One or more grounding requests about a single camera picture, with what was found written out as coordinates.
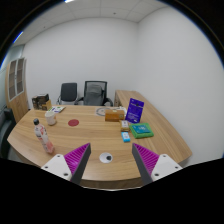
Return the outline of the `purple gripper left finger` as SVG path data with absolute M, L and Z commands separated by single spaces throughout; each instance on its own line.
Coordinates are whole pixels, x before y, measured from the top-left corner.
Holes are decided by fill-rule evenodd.
M 91 145 L 87 143 L 66 155 L 56 154 L 42 169 L 79 185 L 90 154 Z

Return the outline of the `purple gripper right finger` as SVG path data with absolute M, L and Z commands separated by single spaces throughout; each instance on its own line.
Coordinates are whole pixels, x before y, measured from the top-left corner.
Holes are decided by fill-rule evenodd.
M 140 172 L 143 185 L 152 183 L 182 169 L 167 154 L 158 155 L 136 143 L 132 144 L 132 154 Z

